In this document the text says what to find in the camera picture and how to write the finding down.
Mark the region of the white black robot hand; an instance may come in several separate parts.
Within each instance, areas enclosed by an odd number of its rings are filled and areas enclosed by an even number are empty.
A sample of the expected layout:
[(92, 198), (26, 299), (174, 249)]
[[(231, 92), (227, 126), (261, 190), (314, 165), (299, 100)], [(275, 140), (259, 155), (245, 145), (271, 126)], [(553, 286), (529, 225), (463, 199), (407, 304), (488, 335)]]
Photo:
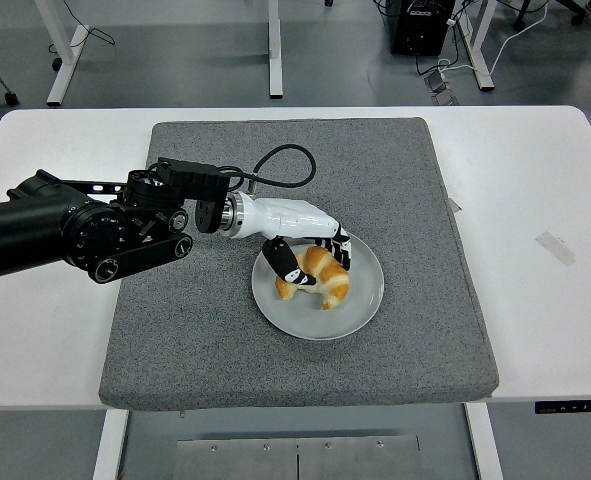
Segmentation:
[(312, 239), (329, 250), (345, 270), (351, 265), (351, 241), (340, 222), (304, 201), (279, 198), (253, 199), (235, 192), (228, 195), (231, 221), (223, 234), (233, 239), (260, 234), (266, 238), (262, 254), (277, 277), (294, 285), (316, 281), (298, 264), (288, 238)]

